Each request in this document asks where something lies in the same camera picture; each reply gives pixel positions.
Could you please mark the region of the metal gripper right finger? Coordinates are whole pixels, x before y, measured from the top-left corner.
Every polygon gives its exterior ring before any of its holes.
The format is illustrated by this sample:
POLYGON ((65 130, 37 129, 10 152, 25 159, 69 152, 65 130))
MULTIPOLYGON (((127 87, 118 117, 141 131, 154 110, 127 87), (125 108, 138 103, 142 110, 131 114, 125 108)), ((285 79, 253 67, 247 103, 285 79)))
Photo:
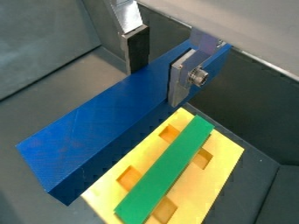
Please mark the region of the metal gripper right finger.
POLYGON ((190 41, 197 49, 187 52, 174 61, 170 68, 169 103, 177 107, 187 98, 191 87, 201 87, 210 78, 203 63, 223 48, 226 42, 198 28, 191 28, 190 41))

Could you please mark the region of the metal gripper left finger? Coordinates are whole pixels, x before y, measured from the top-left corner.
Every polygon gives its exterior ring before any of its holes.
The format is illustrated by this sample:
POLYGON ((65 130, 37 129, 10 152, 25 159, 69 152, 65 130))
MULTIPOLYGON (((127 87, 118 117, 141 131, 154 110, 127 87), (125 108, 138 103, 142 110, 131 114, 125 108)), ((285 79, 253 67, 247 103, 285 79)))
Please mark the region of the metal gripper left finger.
POLYGON ((143 22, 137 0, 105 0, 105 3, 117 25, 126 70, 133 74, 149 64, 150 27, 143 22))

